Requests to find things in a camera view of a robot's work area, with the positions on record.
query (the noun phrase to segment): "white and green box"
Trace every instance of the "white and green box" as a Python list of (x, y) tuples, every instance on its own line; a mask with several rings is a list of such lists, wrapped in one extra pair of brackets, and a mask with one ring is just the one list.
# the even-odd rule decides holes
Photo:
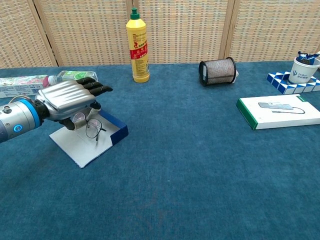
[(236, 106), (253, 130), (320, 124), (320, 111), (300, 94), (239, 98)]

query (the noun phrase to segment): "white cup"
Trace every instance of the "white cup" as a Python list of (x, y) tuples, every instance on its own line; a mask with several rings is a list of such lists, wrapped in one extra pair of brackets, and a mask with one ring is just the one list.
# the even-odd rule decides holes
[(289, 75), (289, 82), (292, 84), (305, 84), (320, 67), (320, 60), (315, 58), (313, 65), (303, 64), (294, 58), (293, 66)]

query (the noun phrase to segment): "wicker panel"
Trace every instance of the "wicker panel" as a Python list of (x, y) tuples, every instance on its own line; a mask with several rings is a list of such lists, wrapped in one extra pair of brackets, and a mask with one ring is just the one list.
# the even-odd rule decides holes
[(57, 65), (37, 17), (26, 0), (0, 2), (0, 68)]
[(228, 0), (140, 0), (150, 63), (218, 59)]
[(241, 0), (230, 56), (236, 61), (293, 60), (314, 53), (320, 39), (319, 0)]
[(130, 63), (125, 0), (35, 0), (60, 66)]

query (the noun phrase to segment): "black mesh cylinder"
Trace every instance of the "black mesh cylinder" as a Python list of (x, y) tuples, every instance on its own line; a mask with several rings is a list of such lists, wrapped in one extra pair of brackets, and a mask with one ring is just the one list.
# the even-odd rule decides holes
[(226, 59), (201, 61), (199, 80), (202, 85), (233, 83), (236, 79), (236, 64), (232, 57)]

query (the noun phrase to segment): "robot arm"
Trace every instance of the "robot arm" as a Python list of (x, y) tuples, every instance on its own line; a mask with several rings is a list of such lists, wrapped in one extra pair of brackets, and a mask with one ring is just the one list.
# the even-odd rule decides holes
[(100, 110), (96, 96), (113, 89), (86, 77), (40, 89), (34, 100), (26, 97), (0, 106), (0, 143), (40, 127), (45, 119), (76, 128), (70, 117), (91, 107)]

